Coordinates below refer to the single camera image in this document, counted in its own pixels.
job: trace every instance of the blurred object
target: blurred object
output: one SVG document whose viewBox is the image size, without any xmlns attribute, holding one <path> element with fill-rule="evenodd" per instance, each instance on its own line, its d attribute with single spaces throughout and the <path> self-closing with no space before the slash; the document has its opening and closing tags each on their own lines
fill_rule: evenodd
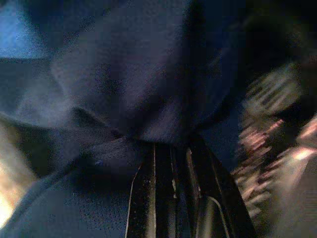
<svg viewBox="0 0 317 238">
<path fill-rule="evenodd" d="M 0 227 L 11 216 L 25 191 L 36 180 L 23 154 L 14 146 L 13 129 L 0 124 Z"/>
<path fill-rule="evenodd" d="M 304 126 L 297 141 L 306 146 L 317 148 L 317 116 Z"/>
<path fill-rule="evenodd" d="M 299 100 L 302 89 L 294 64 L 282 66 L 256 79 L 249 86 L 245 107 L 254 116 L 271 116 Z"/>
<path fill-rule="evenodd" d="M 298 133 L 297 125 L 273 117 L 256 118 L 245 112 L 237 151 L 241 162 L 232 175 L 259 237 L 272 237 L 281 229 L 280 217 L 293 206 L 292 194 L 307 164 L 317 156 L 316 122 L 314 117 Z"/>
</svg>

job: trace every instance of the dark blue cloth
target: dark blue cloth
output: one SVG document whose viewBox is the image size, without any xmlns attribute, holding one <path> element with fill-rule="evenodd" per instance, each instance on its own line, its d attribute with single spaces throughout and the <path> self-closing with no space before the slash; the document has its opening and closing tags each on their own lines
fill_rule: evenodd
<svg viewBox="0 0 317 238">
<path fill-rule="evenodd" d="M 0 113 L 45 132 L 52 174 L 31 188 L 0 237 L 123 237 L 147 144 L 186 143 L 240 90 L 243 34 L 234 23 L 243 7 L 8 0 L 0 8 Z"/>
</svg>

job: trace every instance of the blue fabric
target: blue fabric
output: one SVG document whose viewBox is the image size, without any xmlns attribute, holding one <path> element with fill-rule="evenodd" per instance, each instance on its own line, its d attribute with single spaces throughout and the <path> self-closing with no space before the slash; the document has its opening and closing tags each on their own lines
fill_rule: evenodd
<svg viewBox="0 0 317 238">
<path fill-rule="evenodd" d="M 239 90 L 241 39 L 230 26 L 243 4 L 9 0 L 0 9 L 0 114 L 34 138 L 45 132 L 38 144 L 52 151 L 43 159 L 53 174 L 0 237 L 123 237 L 148 143 L 183 145 Z M 230 166 L 230 154 L 219 156 Z"/>
</svg>

